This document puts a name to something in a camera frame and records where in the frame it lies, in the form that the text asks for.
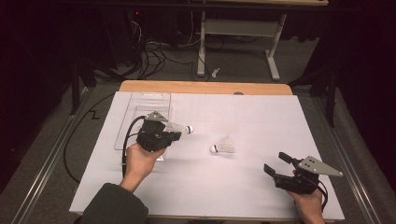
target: white paper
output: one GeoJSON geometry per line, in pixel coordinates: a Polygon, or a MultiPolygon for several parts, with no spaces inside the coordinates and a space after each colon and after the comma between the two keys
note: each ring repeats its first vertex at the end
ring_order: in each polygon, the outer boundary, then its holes
{"type": "MultiPolygon", "coordinates": [[[[83,212],[106,182],[121,181],[120,155],[114,150],[130,92],[117,92],[86,172],[71,205],[83,212]]],[[[151,216],[294,219],[291,197],[275,187],[263,171],[265,163],[278,174],[293,167],[279,159],[283,151],[320,160],[317,147],[296,96],[252,96],[172,93],[172,121],[190,125],[157,161],[135,195],[151,216]],[[230,135],[235,153],[211,153],[210,147],[230,135]]],[[[323,216],[344,219],[330,179],[320,180],[329,191],[323,216]]]]}

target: table surface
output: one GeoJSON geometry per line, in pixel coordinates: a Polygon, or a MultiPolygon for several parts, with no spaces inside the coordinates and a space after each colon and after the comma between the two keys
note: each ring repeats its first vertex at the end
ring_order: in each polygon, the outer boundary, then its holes
{"type": "Polygon", "coordinates": [[[328,0],[207,0],[206,2],[233,2],[233,3],[301,5],[301,6],[329,5],[328,0]]]}
{"type": "MultiPolygon", "coordinates": [[[[120,183],[120,155],[115,153],[115,139],[125,111],[130,109],[131,96],[140,91],[177,92],[172,96],[175,104],[171,120],[189,122],[195,129],[168,148],[165,161],[156,163],[152,174],[135,192],[149,208],[151,217],[298,220],[290,196],[277,189],[272,177],[262,170],[266,162],[279,174],[291,174],[292,166],[277,157],[279,150],[295,158],[311,155],[320,160],[299,101],[283,84],[123,82],[71,212],[81,213],[104,183],[120,183]],[[233,95],[235,92],[245,95],[233,95]],[[234,140],[235,153],[211,154],[210,145],[225,134],[234,140]]],[[[321,175],[320,180],[329,191],[326,220],[344,219],[330,179],[321,175]]]]}

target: transparent box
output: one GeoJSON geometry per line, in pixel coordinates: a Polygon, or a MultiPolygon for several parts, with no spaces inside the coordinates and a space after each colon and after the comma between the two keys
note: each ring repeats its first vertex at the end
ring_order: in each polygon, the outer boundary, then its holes
{"type": "MultiPolygon", "coordinates": [[[[170,93],[158,93],[158,92],[133,92],[129,101],[128,107],[125,111],[125,115],[120,127],[119,134],[117,136],[116,144],[114,148],[120,150],[122,153],[123,144],[125,141],[126,134],[129,126],[139,116],[146,116],[154,111],[158,111],[168,120],[171,115],[171,94],[170,93]]],[[[138,133],[142,127],[143,120],[139,120],[132,130],[130,135],[138,133]]],[[[128,138],[127,147],[136,142],[136,135],[132,135],[128,138]]],[[[157,161],[163,161],[165,154],[163,154],[157,161]]]]}

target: metal bracket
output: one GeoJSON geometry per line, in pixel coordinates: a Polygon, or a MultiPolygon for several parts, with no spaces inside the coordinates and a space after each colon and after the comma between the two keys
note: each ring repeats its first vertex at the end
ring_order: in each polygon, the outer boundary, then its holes
{"type": "Polygon", "coordinates": [[[167,122],[168,119],[164,117],[162,114],[160,114],[158,111],[154,111],[148,115],[146,115],[146,120],[152,120],[152,121],[165,121],[167,122]]]}
{"type": "Polygon", "coordinates": [[[312,156],[308,156],[303,159],[298,166],[312,174],[316,175],[334,175],[334,176],[343,176],[344,174],[336,169],[332,168],[328,164],[317,160],[312,156]]]}

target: forearm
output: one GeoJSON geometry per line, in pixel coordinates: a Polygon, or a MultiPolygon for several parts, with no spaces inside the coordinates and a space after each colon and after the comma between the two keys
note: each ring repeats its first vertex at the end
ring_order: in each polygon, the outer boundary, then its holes
{"type": "Polygon", "coordinates": [[[82,224],[145,223],[149,210],[130,191],[104,184],[84,211],[82,224]]]}

